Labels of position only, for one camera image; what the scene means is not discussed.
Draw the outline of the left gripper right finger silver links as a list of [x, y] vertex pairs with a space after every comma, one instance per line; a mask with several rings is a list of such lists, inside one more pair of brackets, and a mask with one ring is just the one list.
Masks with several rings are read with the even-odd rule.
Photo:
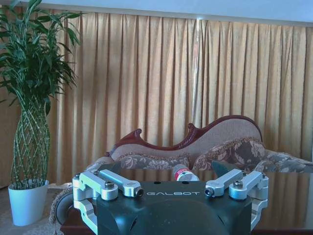
[[218, 176], [205, 184], [205, 194], [208, 197], [219, 197], [228, 194], [233, 200], [252, 198], [251, 229], [253, 230], [261, 218], [262, 209], [268, 206], [269, 178], [262, 172], [246, 173], [233, 164], [212, 161], [211, 166]]

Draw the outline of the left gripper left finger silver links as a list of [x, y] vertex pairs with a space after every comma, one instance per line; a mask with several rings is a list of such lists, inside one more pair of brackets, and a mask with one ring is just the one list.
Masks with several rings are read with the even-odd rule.
[[83, 222], [98, 233], [97, 215], [90, 198], [113, 201], [122, 193], [128, 198], [139, 198], [144, 194], [140, 182], [119, 175], [121, 163], [103, 164], [96, 169], [76, 174], [72, 179], [73, 205], [81, 213]]

